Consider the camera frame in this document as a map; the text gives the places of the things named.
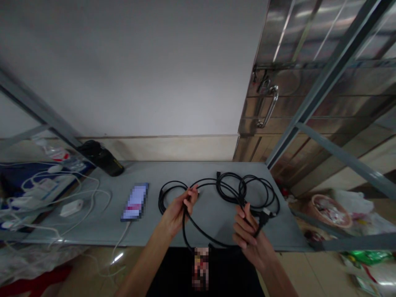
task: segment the woven basket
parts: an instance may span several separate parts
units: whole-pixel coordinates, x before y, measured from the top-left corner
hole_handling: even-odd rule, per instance
[[[331,204],[333,204],[339,212],[342,212],[345,215],[345,221],[342,224],[336,224],[333,223],[329,218],[325,217],[324,215],[321,214],[321,212],[315,207],[315,200],[316,199],[326,199],[329,200]],[[348,214],[348,212],[343,208],[337,201],[324,196],[324,195],[314,195],[311,198],[311,201],[306,205],[304,212],[311,216],[314,217],[315,219],[318,219],[319,221],[326,223],[327,225],[335,226],[335,227],[340,227],[340,228],[350,228],[352,226],[352,218]]]

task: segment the black shirt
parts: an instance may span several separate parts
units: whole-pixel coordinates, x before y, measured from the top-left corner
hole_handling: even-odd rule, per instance
[[[170,247],[147,292],[157,296],[264,296],[256,269],[240,252],[228,257],[226,250],[209,251],[208,288],[194,289],[194,256],[185,247]]]

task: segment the metal table frame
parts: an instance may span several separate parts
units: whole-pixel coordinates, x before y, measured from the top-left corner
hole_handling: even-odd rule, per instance
[[[321,74],[305,97],[305,100],[293,117],[285,133],[267,159],[266,165],[268,169],[271,169],[275,165],[301,130],[323,146],[323,148],[339,158],[347,166],[350,166],[356,173],[369,181],[389,198],[396,199],[395,184],[306,125],[307,121],[340,78],[341,74],[348,66],[356,62],[355,58],[359,55],[360,50],[370,38],[370,34],[376,26],[378,26],[384,14],[395,2],[396,0],[367,0],[365,2],[332,56],[324,65]],[[0,145],[0,150],[45,130],[51,131],[73,148],[81,145],[80,141],[74,137],[76,132],[66,121],[59,115],[56,115],[41,98],[38,98],[34,93],[22,87],[22,84],[18,82],[17,79],[4,70],[0,70],[0,91],[41,123],[41,126],[3,141]],[[396,247],[396,233],[351,237],[339,229],[329,227],[304,214],[295,211],[293,211],[293,214],[306,220],[310,224],[325,229],[327,232],[339,238],[338,240],[317,243],[313,245],[315,250],[375,250],[394,249]]]

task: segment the table surface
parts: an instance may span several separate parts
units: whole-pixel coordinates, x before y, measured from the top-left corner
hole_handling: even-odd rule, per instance
[[[63,238],[66,243],[81,245],[115,245],[125,229],[124,222],[120,221],[123,208],[129,198],[130,190],[135,183],[149,183],[148,195],[144,214],[139,221],[132,222],[120,246],[144,246],[149,240],[155,226],[161,219],[158,209],[158,194],[160,188],[168,181],[179,180],[187,185],[193,184],[202,178],[216,178],[216,172],[234,172],[240,176],[253,174],[267,179],[275,188],[280,198],[279,215],[271,219],[263,228],[268,239],[277,251],[312,251],[306,243],[289,207],[277,188],[274,179],[264,163],[235,163],[235,162],[122,162],[125,172],[118,177],[110,177],[99,168],[95,169],[90,177],[100,180],[99,189],[109,191],[112,199],[109,206],[103,211],[107,196],[97,193],[95,206],[91,214],[76,228],[68,232]],[[234,178],[225,178],[225,182],[238,188],[238,181]],[[81,191],[92,190],[96,182],[86,179],[82,183]],[[264,202],[266,192],[259,182],[251,182],[247,187],[246,200],[253,205]],[[182,193],[182,189],[171,191],[167,197],[167,206],[175,197]],[[81,194],[73,199],[83,199],[82,210],[74,215],[63,218],[59,216],[61,206],[58,206],[42,223],[42,226],[51,226],[62,234],[80,220],[90,207],[90,193]],[[212,237],[228,244],[234,244],[231,238],[235,216],[235,204],[228,203],[220,198],[215,186],[200,188],[198,202],[194,206],[194,221]],[[193,247],[205,247],[209,240],[200,234],[191,224],[186,224],[187,239]],[[51,243],[55,239],[53,231],[35,229],[27,235],[25,243]],[[171,246],[184,247],[182,232],[179,232]]]

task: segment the metal handle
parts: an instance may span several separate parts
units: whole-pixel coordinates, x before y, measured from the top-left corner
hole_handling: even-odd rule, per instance
[[[264,121],[259,120],[259,122],[257,123],[257,128],[264,128],[265,125],[268,123],[268,121],[269,121],[269,119],[270,119],[270,117],[272,115],[272,112],[273,112],[273,110],[275,108],[275,104],[278,101],[278,97],[279,97],[278,86],[277,85],[273,85],[272,87],[270,87],[268,93],[269,94],[272,93],[272,96],[273,96],[272,97],[272,102],[271,102],[271,105],[270,105],[270,107],[268,109],[267,115],[265,116]]]
[[[263,77],[263,79],[261,80],[261,82],[260,82],[260,84],[259,84],[259,86],[258,86],[258,88],[257,88],[257,93],[260,94],[260,95],[265,94],[265,93],[267,92],[267,90],[268,90],[270,84],[271,84],[271,80],[269,79],[268,76],[266,76],[266,75],[264,74],[264,77]]]

